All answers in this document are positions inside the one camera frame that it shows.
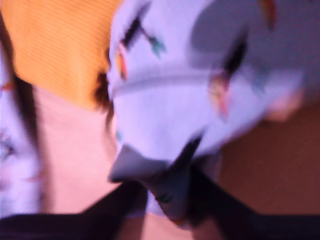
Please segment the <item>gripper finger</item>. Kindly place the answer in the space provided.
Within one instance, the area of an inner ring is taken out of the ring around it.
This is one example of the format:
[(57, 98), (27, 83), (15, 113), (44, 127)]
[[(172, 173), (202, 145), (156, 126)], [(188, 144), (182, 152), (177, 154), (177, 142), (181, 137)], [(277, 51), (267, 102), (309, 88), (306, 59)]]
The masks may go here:
[(215, 220), (224, 240), (252, 240), (248, 217), (253, 211), (219, 185), (212, 182), (196, 164), (190, 166), (188, 221), (197, 229), (207, 220)]
[(134, 209), (144, 207), (147, 190), (136, 181), (127, 181), (82, 212), (90, 218), (89, 240), (115, 240), (123, 222)]

